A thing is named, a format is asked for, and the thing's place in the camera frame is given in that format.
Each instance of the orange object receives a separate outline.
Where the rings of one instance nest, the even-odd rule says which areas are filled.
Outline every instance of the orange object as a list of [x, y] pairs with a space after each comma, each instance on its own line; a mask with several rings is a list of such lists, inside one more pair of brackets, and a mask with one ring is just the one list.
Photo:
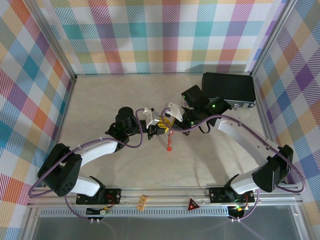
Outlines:
[[140, 197], [140, 200], [139, 200], [138, 205], [136, 206], [136, 208], [138, 210], [140, 210], [140, 211], [143, 211], [144, 208], [145, 208], [146, 202], [147, 202], [147, 197], [142, 195]]
[[171, 152], [172, 151], [172, 147], [171, 147], [171, 138], [172, 138], [172, 135], [174, 134], [174, 131], [170, 130], [169, 131], [169, 135], [168, 135], [168, 147], [166, 148], [166, 150], [168, 152]]

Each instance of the black box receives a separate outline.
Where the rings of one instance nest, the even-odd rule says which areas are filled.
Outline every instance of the black box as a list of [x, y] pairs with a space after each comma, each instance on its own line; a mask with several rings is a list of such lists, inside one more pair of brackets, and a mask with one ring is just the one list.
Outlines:
[[254, 79], [248, 75], [206, 72], [202, 91], [210, 100], [221, 97], [231, 106], [252, 108], [256, 104]]

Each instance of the red triangle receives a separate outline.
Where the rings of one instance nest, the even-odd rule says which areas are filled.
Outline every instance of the red triangle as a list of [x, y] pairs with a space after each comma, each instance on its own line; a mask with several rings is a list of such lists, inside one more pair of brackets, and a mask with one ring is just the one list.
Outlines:
[[192, 197], [190, 197], [188, 211], [199, 209], [199, 208], [200, 208], [200, 205], [196, 203], [196, 201], [193, 200]]

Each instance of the yellow tag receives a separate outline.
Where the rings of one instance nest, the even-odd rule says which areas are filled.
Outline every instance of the yellow tag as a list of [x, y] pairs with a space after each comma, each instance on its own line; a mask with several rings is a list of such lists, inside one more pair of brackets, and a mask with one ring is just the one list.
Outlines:
[[147, 197], [146, 196], [141, 196], [136, 208], [138, 210], [140, 210], [140, 211], [143, 211], [144, 208], [145, 208], [146, 202], [147, 202]]
[[[159, 119], [160, 119], [160, 121], [157, 123], [157, 125], [159, 126], [159, 128], [165, 129], [165, 133], [166, 133], [169, 130], [169, 128], [167, 128], [166, 125], [164, 125], [164, 122], [161, 120], [161, 117]], [[173, 121], [170, 122], [169, 119], [164, 118], [164, 121], [166, 124], [168, 124], [171, 127], [174, 124], [175, 119], [173, 119]]]

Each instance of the black cable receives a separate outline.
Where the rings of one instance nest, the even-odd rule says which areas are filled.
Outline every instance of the black cable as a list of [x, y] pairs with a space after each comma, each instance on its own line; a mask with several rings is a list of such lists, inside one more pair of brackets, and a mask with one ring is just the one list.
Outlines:
[[92, 213], [100, 213], [100, 211], [102, 211], [103, 209], [104, 209], [104, 208], [96, 210], [96, 209], [89, 208], [89, 207], [87, 208], [87, 210], [90, 211], [90, 212], [92, 212]]
[[208, 131], [207, 131], [207, 132], [204, 132], [204, 131], [202, 130], [201, 126], [199, 126], [199, 129], [200, 129], [200, 131], [201, 131], [203, 134], [208, 134], [208, 133], [210, 133], [211, 127], [210, 127], [209, 123], [206, 123], [206, 125], [207, 125], [207, 127], [208, 127]]
[[210, 198], [210, 195], [207, 194], [207, 190], [208, 190], [208, 189], [209, 189], [209, 188], [207, 188], [207, 189], [204, 191], [204, 194], [205, 194], [207, 197]]

